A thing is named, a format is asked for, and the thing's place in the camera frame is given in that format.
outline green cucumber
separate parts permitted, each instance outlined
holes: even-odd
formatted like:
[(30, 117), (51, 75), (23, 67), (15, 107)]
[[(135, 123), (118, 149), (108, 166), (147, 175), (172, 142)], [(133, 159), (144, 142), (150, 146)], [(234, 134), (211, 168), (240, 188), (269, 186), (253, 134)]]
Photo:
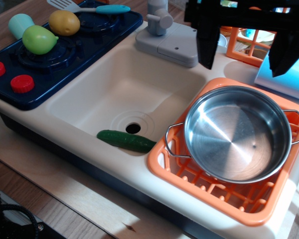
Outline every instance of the green cucumber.
[(96, 138), (112, 146), (141, 153), (148, 153), (156, 144), (143, 136), (116, 130), (102, 130), (96, 135)]

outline metal pot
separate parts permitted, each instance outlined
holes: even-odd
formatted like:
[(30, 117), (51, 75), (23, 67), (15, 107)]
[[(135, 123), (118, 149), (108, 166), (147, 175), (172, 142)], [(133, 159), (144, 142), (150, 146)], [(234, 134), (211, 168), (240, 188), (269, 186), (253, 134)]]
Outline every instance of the metal pot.
[[(171, 125), (165, 142), (175, 157), (193, 158), (209, 175), (232, 183), (253, 183), (276, 173), (286, 161), (292, 132), (284, 112), (265, 94), (241, 86), (221, 87), (200, 97), (185, 122)], [(190, 155), (168, 146), (172, 127), (184, 125)]]

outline toy spatula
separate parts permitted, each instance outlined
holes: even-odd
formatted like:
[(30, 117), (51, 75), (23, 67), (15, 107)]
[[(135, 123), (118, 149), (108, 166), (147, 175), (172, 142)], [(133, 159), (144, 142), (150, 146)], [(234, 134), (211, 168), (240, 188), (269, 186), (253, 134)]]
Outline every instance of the toy spatula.
[(124, 5), (102, 5), (97, 8), (91, 7), (80, 7), (72, 0), (46, 0), (48, 4), (60, 9), (70, 12), (96, 12), (99, 14), (121, 14), (128, 12), (131, 9), (128, 6)]

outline toy fruit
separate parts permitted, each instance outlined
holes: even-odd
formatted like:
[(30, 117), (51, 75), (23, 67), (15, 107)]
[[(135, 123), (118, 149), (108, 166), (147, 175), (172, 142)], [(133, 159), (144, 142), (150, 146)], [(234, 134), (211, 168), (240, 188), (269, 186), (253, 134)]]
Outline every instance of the toy fruit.
[(51, 30), (61, 36), (71, 36), (80, 29), (80, 20), (72, 12), (57, 10), (49, 17)]
[(17, 15), (14, 15), (9, 23), (9, 31), (15, 36), (17, 40), (22, 38), (22, 35), (24, 31), (30, 27), (35, 25), (32, 18), (29, 15), (20, 13)]
[(22, 36), (26, 49), (36, 55), (48, 53), (58, 39), (51, 31), (38, 25), (28, 27)]

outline dish rack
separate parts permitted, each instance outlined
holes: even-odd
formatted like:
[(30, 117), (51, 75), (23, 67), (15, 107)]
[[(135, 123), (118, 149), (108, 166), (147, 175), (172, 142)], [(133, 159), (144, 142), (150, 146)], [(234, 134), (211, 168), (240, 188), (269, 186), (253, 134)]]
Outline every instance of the dish rack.
[[(281, 9), (281, 14), (285, 14), (287, 12), (289, 12), (289, 8)], [(263, 62), (265, 55), (271, 48), (271, 44), (276, 36), (276, 32), (261, 31), (259, 29), (255, 29), (255, 33), (252, 37), (246, 37), (242, 33), (243, 28), (229, 28), (230, 38), (226, 56), (259, 68)], [(271, 34), (272, 37), (267, 36), (264, 39), (258, 39), (258, 36), (261, 33)]]
[[(210, 90), (232, 85), (259, 90), (273, 99), (283, 110), (299, 111), (299, 105), (296, 103), (227, 78), (216, 78), (210, 81), (191, 105)], [(191, 105), (176, 123), (185, 121)], [(299, 115), (292, 112), (286, 113), (286, 116), (290, 123), (293, 141), (299, 140)], [(174, 127), (170, 130), (168, 145), (176, 154), (189, 153), (182, 127)], [(153, 174), (203, 203), (209, 204), (244, 225), (255, 227), (263, 225), (271, 217), (298, 153), (299, 144), (292, 145), (280, 171), (263, 181), (252, 184), (223, 183), (204, 172), (193, 159), (169, 155), (163, 137), (149, 153), (148, 166)]]

